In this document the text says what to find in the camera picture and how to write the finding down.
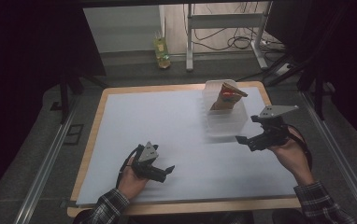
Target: wire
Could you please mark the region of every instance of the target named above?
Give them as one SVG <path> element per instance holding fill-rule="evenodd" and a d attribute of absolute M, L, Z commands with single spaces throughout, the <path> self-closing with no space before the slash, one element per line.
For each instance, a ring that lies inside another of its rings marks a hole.
<path fill-rule="evenodd" d="M 128 165 L 128 161 L 130 160 L 130 158 L 133 156 L 133 154 L 135 154 L 135 152 L 138 151 L 138 148 L 140 146 L 138 146 L 137 148 L 135 148 L 130 154 L 129 156 L 126 158 L 126 160 L 123 162 L 123 165 L 120 169 L 120 172 L 118 173 L 118 177 L 117 177 L 117 182 L 115 184 L 115 188 L 117 189 L 119 186 L 120 186 L 120 182 L 121 182 L 121 179 L 122 179 L 122 173 L 123 173 L 123 170 L 125 169 L 126 166 L 129 166 Z"/>
<path fill-rule="evenodd" d="M 195 7 L 196 7 L 196 4 L 193 5 L 193 14 L 195 13 Z M 188 30 L 187 30 L 186 21 L 185 21 L 185 7 L 184 7 L 184 5 L 182 5 L 182 12 L 183 12 L 185 33 L 188 35 Z M 224 31 L 224 30 L 227 30 L 227 28 L 220 29 L 220 30 L 217 31 L 216 33 L 213 33 L 213 34 L 211 34 L 211 35 L 208 35 L 208 36 L 205 36 L 205 37 L 202 37 L 202 38 L 199 38 L 199 37 L 197 36 L 196 29 L 194 29 L 194 34 L 195 34 L 195 37 L 196 37 L 197 40 L 202 41 L 202 40 L 208 39 L 208 38 L 210 38 L 210 37 L 212 37 L 212 36 L 214 36 L 214 35 L 216 35 L 216 34 L 222 32 L 222 31 Z M 227 47 L 226 47 L 226 48 L 215 49 L 215 48 L 212 48 L 212 47 L 210 47 L 210 46 L 208 46 L 208 45 L 205 45 L 205 44 L 202 44 L 202 43 L 198 43 L 198 42 L 194 42 L 194 41 L 192 41 L 192 42 L 193 42 L 193 44 L 195 44 L 195 45 L 203 46 L 203 47 L 205 47 L 205 48 L 207 48 L 207 49 L 212 49 L 212 50 L 216 50 L 216 51 L 225 50 L 225 49 L 229 49 L 229 48 L 246 49 L 246 48 L 249 47 L 251 40 L 250 40 L 248 37 L 245 37 L 245 36 L 236 36 L 236 33 L 237 33 L 238 30 L 239 30 L 239 28 L 236 28 L 236 31 L 235 31 L 235 33 L 234 33 L 234 36 L 231 37 L 231 38 L 229 38 L 229 39 L 227 40 Z M 247 44 L 245 47 L 239 47 L 239 46 L 236 44 L 236 42 L 239 42 L 239 41 L 240 41 L 240 42 L 248 42 L 248 44 Z"/>
<path fill-rule="evenodd" d="M 243 3 L 240 3 L 239 6 L 235 9 L 234 13 L 243 5 Z"/>
<path fill-rule="evenodd" d="M 248 2 L 246 2 L 246 4 L 243 4 L 245 7 L 242 9 L 242 13 L 245 13 L 246 12 L 246 7 L 248 7 Z"/>
<path fill-rule="evenodd" d="M 208 11 L 210 12 L 210 14 L 213 14 L 213 12 L 210 10 L 210 7 L 208 7 L 208 4 L 206 4 L 206 7 L 207 7 Z"/>
<path fill-rule="evenodd" d="M 324 20 L 321 20 L 321 24 L 319 26 L 317 26 L 317 28 L 309 36 L 307 36 L 306 39 L 301 41 L 301 43 L 298 44 L 297 46 L 294 46 L 291 49 L 285 50 L 284 55 L 282 57 L 280 57 L 279 59 L 277 59 L 275 62 L 273 62 L 272 65 L 268 67 L 268 69 L 264 70 L 263 72 L 260 72 L 260 73 L 257 73 L 257 74 L 254 74 L 254 75 L 251 75 L 248 77 L 242 77 L 242 78 L 238 79 L 237 81 L 244 80 L 249 77 L 263 75 L 262 82 L 264 83 L 264 81 L 267 77 L 271 76 L 278 70 L 278 66 L 282 62 L 285 62 L 285 61 L 288 62 L 293 59 L 293 52 L 302 53 L 302 52 L 307 51 L 312 46 L 314 40 L 317 38 L 317 35 L 320 32 L 322 32 L 323 29 L 326 27 L 328 22 L 324 22 L 324 21 L 329 21 L 332 16 L 333 16 L 333 12 L 330 11 L 329 13 L 326 13 L 324 15 Z M 308 57 L 306 60 L 304 60 L 302 63 L 309 61 L 311 58 L 312 58 L 312 55 L 310 57 Z"/>

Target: table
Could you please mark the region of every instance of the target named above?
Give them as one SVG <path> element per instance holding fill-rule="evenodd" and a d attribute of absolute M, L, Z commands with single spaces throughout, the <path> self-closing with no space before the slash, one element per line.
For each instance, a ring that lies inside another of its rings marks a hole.
<path fill-rule="evenodd" d="M 240 82 L 237 83 L 239 88 L 257 87 L 262 95 L 266 105 L 271 105 L 268 95 L 261 82 Z M 170 86 L 151 86 L 151 87 L 131 87 L 131 88 L 111 88 L 103 91 L 100 104 L 98 106 L 88 144 L 86 146 L 82 163 L 79 167 L 79 173 L 76 184 L 73 188 L 71 201 L 76 201 L 79 196 L 81 185 L 87 173 L 89 162 L 93 154 L 93 148 L 96 136 L 100 127 L 101 119 L 104 114 L 105 104 L 110 94 L 122 93 L 139 93 L 139 92 L 156 92 L 156 91 L 190 91 L 202 90 L 205 84 L 191 85 L 170 85 Z M 182 213 L 202 213 L 202 212 L 222 212 L 222 211 L 243 211 L 258 209 L 275 209 L 275 208 L 296 208 L 300 204 L 295 196 L 278 199 L 257 199 L 257 200 L 233 200 L 218 202 L 199 202 L 199 203 L 153 203 L 153 204 L 131 204 L 124 212 L 126 216 L 140 215 L 161 215 L 161 214 L 182 214 Z M 67 214 L 75 217 L 85 208 L 68 207 Z"/>

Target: hand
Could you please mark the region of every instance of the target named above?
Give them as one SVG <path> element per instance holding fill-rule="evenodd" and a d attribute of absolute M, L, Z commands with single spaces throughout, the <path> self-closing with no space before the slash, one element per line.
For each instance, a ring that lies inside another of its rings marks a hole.
<path fill-rule="evenodd" d="M 295 129 L 289 127 L 289 131 L 304 141 Z M 307 157 L 303 149 L 294 140 L 290 139 L 283 146 L 270 147 L 269 149 L 275 153 L 280 163 L 294 175 L 298 185 L 304 186 L 315 183 L 307 165 Z"/>
<path fill-rule="evenodd" d="M 123 170 L 122 178 L 118 190 L 128 199 L 131 200 L 137 196 L 149 181 L 146 178 L 138 178 L 133 171 L 132 164 L 133 157 L 128 161 L 127 166 Z"/>

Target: cable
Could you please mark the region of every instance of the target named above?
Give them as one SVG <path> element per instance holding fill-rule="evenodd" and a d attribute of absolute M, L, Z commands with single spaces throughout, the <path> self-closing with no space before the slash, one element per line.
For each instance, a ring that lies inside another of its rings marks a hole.
<path fill-rule="evenodd" d="M 245 7 L 242 9 L 242 13 L 246 12 L 246 8 L 248 7 L 248 2 L 246 2 L 246 4 L 242 4 L 242 6 L 245 5 Z"/>
<path fill-rule="evenodd" d="M 193 6 L 193 14 L 195 13 L 195 6 L 196 6 L 196 4 L 194 4 L 194 6 Z M 185 7 L 184 7 L 184 5 L 182 5 L 182 12 L 183 12 L 185 33 L 188 35 L 188 30 L 187 30 L 186 21 L 185 21 Z M 214 33 L 214 34 L 212 34 L 212 35 L 208 35 L 208 36 L 202 37 L 202 38 L 199 38 L 199 37 L 197 36 L 196 30 L 194 30 L 194 34 L 195 34 L 196 39 L 198 39 L 199 41 L 202 41 L 202 40 L 205 40 L 205 39 L 207 39 L 207 38 L 210 38 L 210 37 L 212 37 L 212 36 L 214 36 L 214 35 L 216 35 L 216 34 L 222 32 L 222 31 L 224 31 L 224 30 L 226 30 L 226 29 L 227 29 L 227 28 L 220 29 L 218 32 L 216 32 L 216 33 Z M 249 45 L 250 45 L 250 39 L 249 39 L 248 37 L 245 37 L 245 36 L 236 36 L 236 33 L 237 33 L 238 30 L 239 30 L 239 28 L 236 28 L 236 31 L 235 31 L 235 33 L 234 33 L 234 36 L 231 37 L 231 38 L 229 38 L 229 39 L 227 40 L 227 47 L 226 47 L 226 48 L 214 49 L 214 48 L 212 48 L 212 47 L 210 47 L 210 46 L 208 46 L 208 45 L 202 44 L 202 43 L 198 43 L 198 42 L 194 42 L 194 41 L 192 41 L 192 42 L 193 42 L 193 44 L 195 44 L 195 45 L 200 45 L 200 46 L 203 46 L 203 47 L 205 47 L 205 48 L 207 48 L 207 49 L 212 49 L 212 50 L 216 50 L 216 51 L 225 50 L 225 49 L 229 49 L 229 48 L 246 49 L 246 48 L 248 48 Z M 237 41 L 247 41 L 247 42 L 248 42 L 248 45 L 247 45 L 246 47 L 239 47 L 239 46 L 236 44 Z"/>
<path fill-rule="evenodd" d="M 305 141 L 305 137 L 300 133 L 300 131 L 298 131 L 297 128 L 295 128 L 291 124 L 287 124 L 287 126 L 293 128 L 302 138 L 301 139 L 289 132 L 289 137 L 292 138 L 292 140 L 294 140 L 303 149 L 304 154 L 307 157 L 307 166 L 309 167 L 309 170 L 312 170 L 312 153 L 307 148 L 307 142 Z"/>
<path fill-rule="evenodd" d="M 234 13 L 243 5 L 243 3 L 240 3 L 239 6 L 235 9 Z"/>
<path fill-rule="evenodd" d="M 254 12 L 257 11 L 257 7 L 258 7 L 258 2 L 255 4 L 255 9 L 254 9 Z"/>
<path fill-rule="evenodd" d="M 213 14 L 213 12 L 210 10 L 210 7 L 208 7 L 208 4 L 206 4 L 206 7 L 207 7 L 208 11 L 210 12 L 210 14 Z"/>
<path fill-rule="evenodd" d="M 133 154 L 135 154 L 135 152 L 137 152 L 138 148 L 140 146 L 138 146 L 137 148 L 135 148 L 128 156 L 128 158 L 126 158 L 125 162 L 123 163 L 121 169 L 120 169 L 120 172 L 118 173 L 118 177 L 117 177 L 117 183 L 115 184 L 115 188 L 117 189 L 119 186 L 120 186 L 120 182 L 121 182 L 121 179 L 122 179 L 122 173 L 123 173 L 123 170 L 126 168 L 126 166 L 128 166 L 128 161 L 130 160 L 130 158 L 133 156 Z"/>
<path fill-rule="evenodd" d="M 327 13 L 324 15 L 324 20 L 321 20 L 321 21 L 329 21 L 329 19 L 332 16 L 333 16 L 333 12 L 330 11 L 330 13 Z M 251 75 L 248 77 L 242 77 L 242 78 L 238 79 L 237 81 L 244 80 L 249 77 L 263 75 L 262 82 L 264 83 L 264 81 L 267 77 L 271 76 L 272 74 L 274 74 L 277 71 L 278 65 L 280 65 L 284 61 L 288 62 L 289 60 L 293 59 L 293 52 L 301 53 L 301 52 L 308 50 L 311 47 L 313 40 L 325 28 L 326 25 L 327 25 L 327 23 L 322 22 L 321 25 L 317 26 L 317 28 L 305 40 L 301 41 L 300 44 L 293 47 L 292 49 L 285 50 L 284 55 L 282 57 L 280 57 L 279 59 L 277 59 L 275 62 L 273 62 L 272 65 L 270 65 L 268 67 L 268 69 L 264 70 L 263 72 L 260 72 L 260 73 L 257 73 L 257 74 L 254 74 L 254 75 Z"/>
<path fill-rule="evenodd" d="M 255 34 L 255 35 L 258 35 L 255 31 L 253 31 L 253 30 L 251 30 L 250 28 L 248 28 L 248 27 L 244 27 L 243 28 L 243 31 L 245 32 L 245 34 L 246 34 L 246 31 L 245 30 L 249 30 L 250 32 L 252 32 L 253 34 Z M 270 41 L 270 40 L 266 40 L 266 39 L 264 39 L 264 38 L 261 38 L 263 41 L 265 41 L 265 42 L 269 42 L 269 43 L 272 43 L 272 44 L 281 44 L 281 45 L 283 45 L 283 43 L 281 43 L 281 42 L 276 42 L 276 41 Z"/>

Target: plaid sleeve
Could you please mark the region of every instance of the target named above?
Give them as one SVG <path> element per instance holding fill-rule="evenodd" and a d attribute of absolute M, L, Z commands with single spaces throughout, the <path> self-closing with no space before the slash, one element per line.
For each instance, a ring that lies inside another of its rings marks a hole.
<path fill-rule="evenodd" d="M 112 224 L 118 221 L 129 201 L 117 189 L 112 189 L 99 198 L 90 215 L 81 223 Z"/>
<path fill-rule="evenodd" d="M 355 223 L 330 197 L 320 181 L 294 188 L 304 215 L 310 223 Z"/>

